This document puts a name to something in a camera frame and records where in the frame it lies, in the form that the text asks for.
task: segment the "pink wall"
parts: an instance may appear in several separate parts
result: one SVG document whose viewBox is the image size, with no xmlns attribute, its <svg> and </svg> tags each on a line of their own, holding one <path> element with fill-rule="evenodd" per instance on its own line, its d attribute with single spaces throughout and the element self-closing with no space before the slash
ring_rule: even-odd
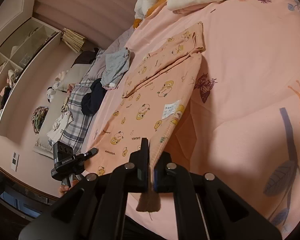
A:
<svg viewBox="0 0 300 240">
<path fill-rule="evenodd" d="M 56 75 L 69 69 L 77 54 L 63 42 L 54 50 L 28 85 L 15 109 L 7 138 L 0 136 L 0 167 L 24 183 L 51 195 L 58 195 L 60 182 L 51 178 L 53 160 L 32 151 L 37 139 L 31 116 L 37 106 L 48 106 L 46 90 Z M 20 154 L 17 171 L 11 169 L 12 153 Z"/>
<path fill-rule="evenodd" d="M 103 49 L 131 27 L 137 0 L 35 0 L 33 16 L 78 32 Z"/>
</svg>

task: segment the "folded clothes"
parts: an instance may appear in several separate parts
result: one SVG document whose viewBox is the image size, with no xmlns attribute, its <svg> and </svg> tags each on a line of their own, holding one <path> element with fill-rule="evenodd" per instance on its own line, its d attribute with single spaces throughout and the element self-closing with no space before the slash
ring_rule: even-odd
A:
<svg viewBox="0 0 300 240">
<path fill-rule="evenodd" d="M 91 93 L 84 95 L 81 101 L 81 111 L 84 115 L 95 114 L 102 103 L 104 96 L 106 95 L 107 90 L 102 87 L 101 78 L 95 80 L 90 89 Z"/>
<path fill-rule="evenodd" d="M 54 122 L 52 129 L 46 135 L 54 142 L 60 140 L 64 130 L 69 123 L 73 121 L 73 116 L 70 111 L 62 113 L 59 118 Z"/>
<path fill-rule="evenodd" d="M 106 69 L 102 73 L 101 84 L 105 89 L 115 89 L 123 74 L 130 67 L 130 51 L 123 48 L 106 55 Z"/>
</svg>

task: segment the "cartoon print fabric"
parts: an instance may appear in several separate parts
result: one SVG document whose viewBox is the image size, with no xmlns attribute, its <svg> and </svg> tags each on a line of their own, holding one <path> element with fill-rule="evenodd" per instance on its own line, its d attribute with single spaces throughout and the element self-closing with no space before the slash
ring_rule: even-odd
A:
<svg viewBox="0 0 300 240">
<path fill-rule="evenodd" d="M 99 153 L 86 163 L 86 168 L 95 165 L 95 169 L 103 167 L 98 168 L 99 173 L 111 172 L 127 162 L 131 152 L 140 149 L 143 137 L 151 142 L 150 163 L 154 166 L 193 93 L 193 78 L 202 61 L 202 35 L 199 22 L 148 54 L 128 76 L 122 102 L 94 140 L 92 147 Z M 174 109 L 163 117 L 169 104 Z"/>
<path fill-rule="evenodd" d="M 190 101 L 170 137 L 161 134 L 165 119 L 159 116 L 152 120 L 151 141 L 156 139 L 159 145 L 167 141 L 164 151 L 191 172 L 216 174 L 276 225 L 284 239 L 300 221 L 300 86 L 296 82 L 300 82 L 300 2 L 265 1 L 228 0 L 186 15 L 174 14 L 165 6 L 160 11 L 159 8 L 144 20 L 127 43 L 138 60 L 132 63 L 133 68 L 127 74 L 143 59 L 149 60 L 148 53 L 157 50 L 168 38 L 169 43 L 175 42 L 174 34 L 203 22 L 206 50 L 202 52 L 200 71 L 197 76 L 192 77 L 190 72 L 181 76 L 180 84 L 194 83 Z M 145 66 L 147 70 L 143 74 L 137 72 L 140 80 L 157 68 L 155 64 Z M 170 78 L 171 72 L 162 73 L 167 78 L 160 83 L 150 81 L 145 85 L 157 101 L 168 100 L 180 85 Z M 106 104 L 98 113 L 100 120 L 98 124 L 95 122 L 99 133 L 109 129 L 110 117 L 117 118 L 122 127 L 128 124 L 125 112 L 118 108 L 122 101 L 124 107 L 131 105 L 127 110 L 136 107 L 131 118 L 140 125 L 155 112 L 156 104 L 146 101 L 139 90 L 132 93 L 130 101 L 129 97 L 121 98 L 127 74 L 118 89 L 120 93 L 107 92 Z M 158 92 L 169 81 L 174 82 L 171 91 L 159 97 Z M 150 110 L 143 119 L 136 120 L 143 104 L 149 104 Z M 120 113 L 115 117 L 112 114 L 117 110 Z M 178 118 L 177 112 L 169 118 Z M 124 132 L 124 138 L 112 145 L 110 139 L 119 131 Z M 117 147 L 116 155 L 122 156 L 123 149 L 127 148 L 126 156 L 122 156 L 124 163 L 129 153 L 138 149 L 139 136 L 142 134 L 136 128 L 125 131 L 120 127 L 106 141 Z M 132 147 L 124 144 L 127 138 L 135 142 Z M 108 155 L 109 162 L 116 157 L 104 154 Z M 108 164 L 103 165 L 106 160 L 101 161 L 105 173 L 110 173 Z M 100 165 L 96 163 L 88 171 L 98 172 Z M 161 197 L 160 210 L 152 213 L 151 218 L 147 212 L 136 212 L 139 199 L 140 196 L 129 194 L 127 215 L 165 239 L 177 239 L 176 222 L 171 219 L 175 214 L 173 198 Z"/>
<path fill-rule="evenodd" d="M 191 53 L 204 49 L 202 38 L 196 30 L 200 26 L 202 28 L 202 22 L 188 28 L 179 36 L 176 35 L 167 39 L 159 49 L 148 54 L 139 67 L 127 77 L 122 98 L 130 96 L 140 87 L 150 83 L 162 73 L 169 71 L 169 69 L 190 57 Z M 159 97 L 165 97 L 172 90 L 173 84 L 173 80 L 163 82 L 158 92 Z"/>
</svg>

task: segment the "wall outlet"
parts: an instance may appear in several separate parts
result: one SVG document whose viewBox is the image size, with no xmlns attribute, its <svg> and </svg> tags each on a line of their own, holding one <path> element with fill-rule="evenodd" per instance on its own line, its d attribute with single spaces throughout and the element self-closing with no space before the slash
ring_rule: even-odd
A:
<svg viewBox="0 0 300 240">
<path fill-rule="evenodd" d="M 12 162 L 11 162 L 11 169 L 16 171 L 19 162 L 19 155 L 17 153 L 12 154 Z"/>
</svg>

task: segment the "gray pillow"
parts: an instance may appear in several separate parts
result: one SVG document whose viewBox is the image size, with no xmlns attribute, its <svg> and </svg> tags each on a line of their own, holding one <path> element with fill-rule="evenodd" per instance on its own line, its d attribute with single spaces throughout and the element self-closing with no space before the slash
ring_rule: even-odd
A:
<svg viewBox="0 0 300 240">
<path fill-rule="evenodd" d="M 60 82 L 58 90 L 66 92 L 69 84 L 80 83 L 90 66 L 90 64 L 74 64 L 66 74 L 65 78 Z"/>
<path fill-rule="evenodd" d="M 89 79 L 96 80 L 101 78 L 103 71 L 106 69 L 106 54 L 111 54 L 114 52 L 119 51 L 120 49 L 124 48 L 125 44 L 127 43 L 128 39 L 133 34 L 134 29 L 133 26 L 130 29 L 126 30 L 122 33 L 119 38 L 117 38 L 105 51 L 104 53 L 95 61 L 94 65 L 89 71 Z"/>
</svg>

